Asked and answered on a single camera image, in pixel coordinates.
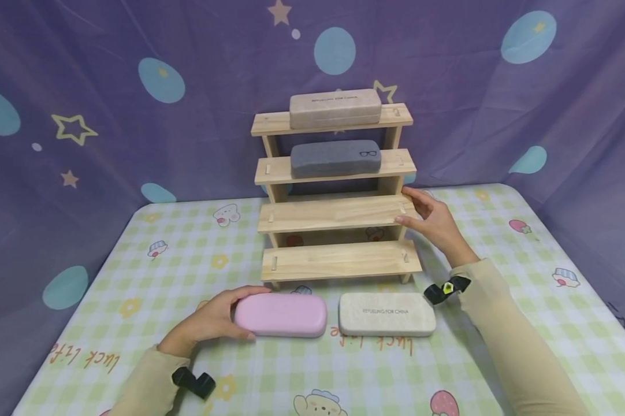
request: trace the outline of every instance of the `hand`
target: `hand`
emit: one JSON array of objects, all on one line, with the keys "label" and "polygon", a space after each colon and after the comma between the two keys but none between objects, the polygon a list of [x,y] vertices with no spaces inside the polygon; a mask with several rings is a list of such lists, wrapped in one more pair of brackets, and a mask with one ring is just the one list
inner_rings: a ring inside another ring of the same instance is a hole
[{"label": "hand", "polygon": [[447,204],[409,187],[403,187],[403,195],[412,198],[414,209],[422,216],[423,221],[408,216],[397,216],[397,223],[420,232],[440,249],[452,268],[479,261],[458,230]]},{"label": "hand", "polygon": [[230,310],[242,298],[268,292],[270,289],[263,286],[249,285],[220,292],[211,301],[200,303],[193,314],[176,325],[160,342],[158,351],[187,358],[201,341],[220,337],[254,340],[255,334],[231,321]]}]

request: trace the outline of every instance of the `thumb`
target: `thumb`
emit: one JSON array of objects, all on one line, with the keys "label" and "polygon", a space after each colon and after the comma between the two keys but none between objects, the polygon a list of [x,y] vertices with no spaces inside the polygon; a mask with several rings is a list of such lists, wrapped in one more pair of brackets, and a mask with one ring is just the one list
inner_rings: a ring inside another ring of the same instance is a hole
[{"label": "thumb", "polygon": [[247,329],[243,329],[237,324],[231,324],[226,329],[226,336],[230,338],[234,338],[235,340],[255,340],[255,334],[248,331]]},{"label": "thumb", "polygon": [[396,217],[395,221],[396,223],[399,223],[400,225],[407,228],[412,228],[414,231],[418,231],[423,235],[426,235],[426,232],[428,231],[428,224],[423,222],[422,220],[417,220],[412,217],[400,215]]}]

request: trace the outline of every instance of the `green checkered tablecloth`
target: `green checkered tablecloth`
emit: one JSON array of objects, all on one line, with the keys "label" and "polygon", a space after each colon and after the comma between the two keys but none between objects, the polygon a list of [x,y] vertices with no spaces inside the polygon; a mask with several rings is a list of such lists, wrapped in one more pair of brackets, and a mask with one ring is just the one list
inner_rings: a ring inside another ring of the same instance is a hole
[{"label": "green checkered tablecloth", "polygon": [[[505,185],[435,188],[480,257],[493,259],[519,307],[562,360],[593,415],[625,415],[625,331],[523,198]],[[265,200],[149,205],[134,214],[15,415],[99,416],[142,351],[198,303],[260,284]],[[379,236],[367,229],[366,241]],[[260,337],[203,346],[194,372],[218,383],[208,402],[185,394],[180,415],[336,416],[511,413],[478,332],[452,299],[428,338],[344,337],[344,292],[422,292],[449,266],[419,236],[425,272],[414,283],[365,278],[284,285],[329,308],[316,340]]]}]

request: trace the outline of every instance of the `beige sleeve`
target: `beige sleeve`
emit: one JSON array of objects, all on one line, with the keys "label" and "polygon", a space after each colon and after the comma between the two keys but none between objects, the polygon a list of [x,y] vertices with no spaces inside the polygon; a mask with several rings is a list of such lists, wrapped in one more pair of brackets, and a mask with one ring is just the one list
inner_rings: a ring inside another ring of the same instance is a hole
[{"label": "beige sleeve", "polygon": [[502,389],[517,415],[588,415],[553,351],[523,315],[494,264],[483,259],[452,270],[471,280],[459,295],[479,329]]},{"label": "beige sleeve", "polygon": [[178,386],[172,381],[176,369],[190,360],[163,354],[155,346],[144,352],[109,416],[164,416],[172,410]]}]

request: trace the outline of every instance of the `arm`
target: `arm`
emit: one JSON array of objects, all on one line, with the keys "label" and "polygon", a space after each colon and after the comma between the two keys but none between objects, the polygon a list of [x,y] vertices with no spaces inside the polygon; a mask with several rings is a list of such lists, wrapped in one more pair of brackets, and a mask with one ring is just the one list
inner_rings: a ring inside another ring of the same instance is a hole
[{"label": "arm", "polygon": [[463,311],[486,343],[502,389],[517,415],[588,415],[562,365],[511,297],[492,262],[479,260],[467,244],[444,202],[403,188],[423,221],[397,217],[396,222],[422,233],[453,267],[452,275],[471,284],[459,295]]},{"label": "arm", "polygon": [[588,415],[567,373],[518,309],[506,281],[488,259],[452,270],[471,284],[460,306],[479,329],[502,389],[517,415]]},{"label": "arm", "polygon": [[162,342],[143,354],[126,380],[110,416],[164,416],[172,410],[178,386],[172,374],[190,365],[190,356],[198,342],[219,337],[254,340],[255,336],[235,325],[230,310],[239,299],[270,292],[261,286],[243,286],[225,290],[182,320]]}]

